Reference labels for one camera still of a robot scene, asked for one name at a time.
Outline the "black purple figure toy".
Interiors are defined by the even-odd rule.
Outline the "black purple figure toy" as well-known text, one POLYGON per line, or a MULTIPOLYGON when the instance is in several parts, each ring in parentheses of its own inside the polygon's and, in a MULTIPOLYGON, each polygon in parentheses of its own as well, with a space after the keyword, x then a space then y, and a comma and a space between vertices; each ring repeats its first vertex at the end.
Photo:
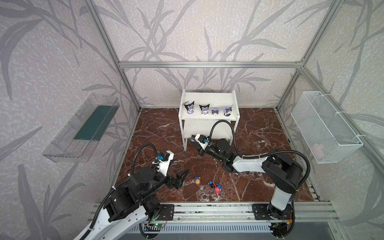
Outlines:
POLYGON ((201 110, 201 113, 203 116, 206 116, 209 114, 209 108, 210 108, 210 104, 207 104, 207 105, 199 105, 200 107, 200 110, 201 110))
POLYGON ((195 111, 195 102, 194 101, 192 101, 192 102, 187 101, 187 102, 184 103, 184 107, 187 110, 187 114, 191 115, 195 111))

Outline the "purple winged figure toy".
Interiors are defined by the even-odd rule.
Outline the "purple winged figure toy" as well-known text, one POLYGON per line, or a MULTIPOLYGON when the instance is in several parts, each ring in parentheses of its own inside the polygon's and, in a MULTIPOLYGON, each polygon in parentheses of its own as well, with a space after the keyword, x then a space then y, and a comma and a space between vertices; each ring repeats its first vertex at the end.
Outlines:
POLYGON ((218 116, 221 111, 221 108, 211 108, 211 113, 213 116, 218 116))

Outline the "purple hat figure toy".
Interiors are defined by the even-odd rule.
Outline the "purple hat figure toy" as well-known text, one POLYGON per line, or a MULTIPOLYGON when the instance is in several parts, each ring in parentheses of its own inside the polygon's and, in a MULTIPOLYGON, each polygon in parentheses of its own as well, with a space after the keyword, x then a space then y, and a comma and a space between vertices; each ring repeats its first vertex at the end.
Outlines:
POLYGON ((233 111, 233 105, 223 108, 223 112, 224 112, 225 117, 229 117, 232 114, 232 111, 233 111))

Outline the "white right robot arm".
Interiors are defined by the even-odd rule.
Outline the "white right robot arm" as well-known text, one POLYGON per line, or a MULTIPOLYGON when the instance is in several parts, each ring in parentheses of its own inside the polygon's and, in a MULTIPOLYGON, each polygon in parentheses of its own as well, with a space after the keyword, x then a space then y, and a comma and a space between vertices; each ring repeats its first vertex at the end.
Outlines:
POLYGON ((288 205, 293 206, 296 192, 304 184, 311 172, 309 159, 301 152, 294 150, 271 151, 261 155, 241 155, 236 144, 235 130, 226 120, 219 120, 211 128, 206 137, 202 134, 192 135, 189 142, 204 154, 222 162, 222 168, 228 173, 255 172, 264 173, 275 184, 273 196, 267 208, 267 213, 277 219, 283 216, 288 205), (220 123, 230 126, 233 143, 219 139, 215 143, 212 135, 220 123))

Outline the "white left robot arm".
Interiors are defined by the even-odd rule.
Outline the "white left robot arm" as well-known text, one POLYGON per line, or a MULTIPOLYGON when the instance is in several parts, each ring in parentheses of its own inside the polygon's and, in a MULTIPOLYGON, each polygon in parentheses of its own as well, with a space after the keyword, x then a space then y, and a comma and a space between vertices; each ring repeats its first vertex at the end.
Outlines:
POLYGON ((133 227, 161 214, 161 204, 156 195, 166 186, 170 190, 180 189, 189 170, 178 172, 175 177, 168 174, 174 160, 171 151, 158 152, 155 145, 146 143, 136 152, 129 178, 109 193, 98 206, 91 223, 76 236, 77 240, 118 240, 133 227), (155 160, 150 167, 135 171, 141 151, 150 147, 155 160))

